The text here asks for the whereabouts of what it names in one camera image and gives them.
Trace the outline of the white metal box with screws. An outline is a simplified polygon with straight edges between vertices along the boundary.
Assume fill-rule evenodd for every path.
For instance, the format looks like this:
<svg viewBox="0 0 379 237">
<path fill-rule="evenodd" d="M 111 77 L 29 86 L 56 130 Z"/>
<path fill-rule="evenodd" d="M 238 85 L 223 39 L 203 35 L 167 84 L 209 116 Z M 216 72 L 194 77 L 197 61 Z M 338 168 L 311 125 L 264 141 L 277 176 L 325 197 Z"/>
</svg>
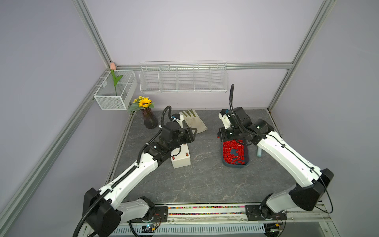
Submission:
<svg viewBox="0 0 379 237">
<path fill-rule="evenodd" d="M 171 162 L 174 169 L 189 166 L 191 164 L 190 154 L 186 157 L 186 153 L 190 153 L 187 144 L 183 144 L 180 148 L 176 148 L 172 151 Z"/>
</svg>

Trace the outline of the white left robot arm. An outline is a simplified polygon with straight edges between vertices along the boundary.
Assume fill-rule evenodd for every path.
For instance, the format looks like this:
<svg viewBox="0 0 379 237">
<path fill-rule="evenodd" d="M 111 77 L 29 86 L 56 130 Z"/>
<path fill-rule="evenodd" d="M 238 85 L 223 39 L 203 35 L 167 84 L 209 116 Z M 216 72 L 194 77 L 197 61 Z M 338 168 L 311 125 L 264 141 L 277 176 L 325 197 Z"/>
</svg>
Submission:
<svg viewBox="0 0 379 237">
<path fill-rule="evenodd" d="M 91 188 L 85 193 L 82 217 L 73 236 L 79 235 L 84 223 L 93 229 L 94 235 L 108 237 L 121 223 L 152 218 L 155 204 L 148 198 L 141 197 L 126 204 L 122 201 L 148 174 L 171 158 L 175 149 L 193 142 L 196 134 L 196 128 L 182 128 L 176 121 L 162 126 L 157 133 L 159 141 L 146 143 L 133 165 L 99 190 Z"/>
</svg>

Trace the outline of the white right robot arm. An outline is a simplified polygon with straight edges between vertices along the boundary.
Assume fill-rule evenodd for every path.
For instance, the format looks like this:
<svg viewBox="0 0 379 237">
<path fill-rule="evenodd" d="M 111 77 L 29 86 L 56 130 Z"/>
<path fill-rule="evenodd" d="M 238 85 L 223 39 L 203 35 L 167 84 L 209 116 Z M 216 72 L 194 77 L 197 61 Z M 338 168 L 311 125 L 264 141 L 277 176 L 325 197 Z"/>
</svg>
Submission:
<svg viewBox="0 0 379 237">
<path fill-rule="evenodd" d="M 329 169 L 320 169 L 291 146 L 265 120 L 252 122 L 242 107 L 223 109 L 219 113 L 223 127 L 217 136 L 222 142 L 242 140 L 244 145 L 255 145 L 271 155 L 296 181 L 295 186 L 276 194 L 269 194 L 261 202 L 258 215 L 270 220 L 283 210 L 316 208 L 334 177 Z"/>
</svg>

